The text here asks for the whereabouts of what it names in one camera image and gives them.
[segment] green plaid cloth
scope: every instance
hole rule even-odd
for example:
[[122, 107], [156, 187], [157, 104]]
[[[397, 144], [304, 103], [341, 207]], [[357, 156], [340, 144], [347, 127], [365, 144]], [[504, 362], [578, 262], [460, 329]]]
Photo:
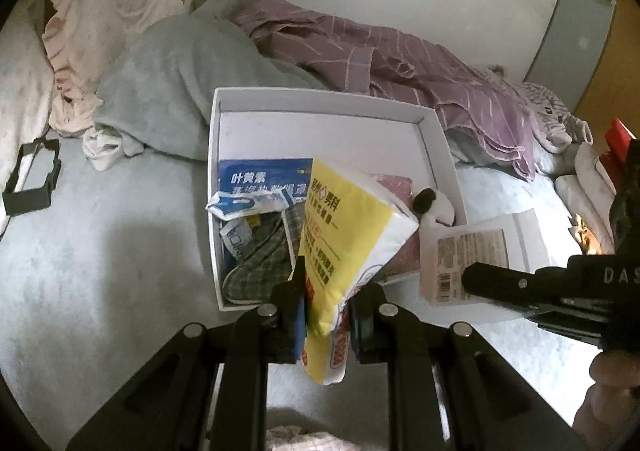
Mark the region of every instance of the green plaid cloth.
[[225, 299], [239, 304], [269, 301], [271, 289], [287, 281], [292, 271], [286, 231], [289, 231], [295, 256], [300, 248], [304, 222], [304, 203], [290, 207], [282, 215], [260, 216], [260, 225], [254, 229], [246, 256], [222, 283]]

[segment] pink blanket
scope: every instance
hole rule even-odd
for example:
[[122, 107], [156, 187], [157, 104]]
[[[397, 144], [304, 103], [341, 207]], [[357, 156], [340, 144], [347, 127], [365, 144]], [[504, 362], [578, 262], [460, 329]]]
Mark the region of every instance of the pink blanket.
[[511, 162], [519, 175], [533, 179], [533, 134], [524, 105], [442, 45], [284, 0], [259, 0], [234, 22], [263, 54], [316, 72], [336, 90], [434, 108], [444, 130], [463, 130], [495, 160]]

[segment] metal screw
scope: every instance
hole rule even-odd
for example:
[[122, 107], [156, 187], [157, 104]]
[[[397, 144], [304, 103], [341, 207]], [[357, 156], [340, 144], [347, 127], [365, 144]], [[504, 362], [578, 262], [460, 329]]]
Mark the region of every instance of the metal screw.
[[456, 336], [469, 337], [474, 330], [469, 323], [459, 322], [453, 325], [453, 332]]
[[383, 303], [378, 307], [378, 312], [385, 317], [393, 317], [398, 314], [398, 307], [392, 303]]
[[265, 303], [264, 305], [260, 305], [258, 307], [258, 315], [262, 317], [271, 317], [276, 315], [278, 312], [278, 307], [276, 307], [273, 303]]
[[182, 333], [184, 334], [185, 337], [188, 337], [189, 339], [198, 337], [200, 334], [202, 334], [202, 325], [199, 325], [197, 323], [191, 323], [190, 325], [187, 325], [184, 327], [184, 330], [182, 331]]

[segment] yellow package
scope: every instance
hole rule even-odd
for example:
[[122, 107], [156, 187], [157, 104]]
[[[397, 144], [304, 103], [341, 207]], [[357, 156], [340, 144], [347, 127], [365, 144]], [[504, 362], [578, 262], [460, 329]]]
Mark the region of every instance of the yellow package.
[[349, 349], [345, 306], [404, 245], [418, 221], [369, 176], [314, 160], [300, 254], [309, 300], [303, 365], [319, 384], [341, 381]]

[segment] person's hand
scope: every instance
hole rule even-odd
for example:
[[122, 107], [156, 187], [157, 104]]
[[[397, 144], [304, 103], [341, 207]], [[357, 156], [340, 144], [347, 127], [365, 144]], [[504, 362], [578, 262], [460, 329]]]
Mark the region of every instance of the person's hand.
[[631, 389], [640, 386], [640, 355], [602, 352], [591, 363], [589, 374], [596, 383], [575, 414], [574, 429], [590, 450], [601, 451], [636, 407]]

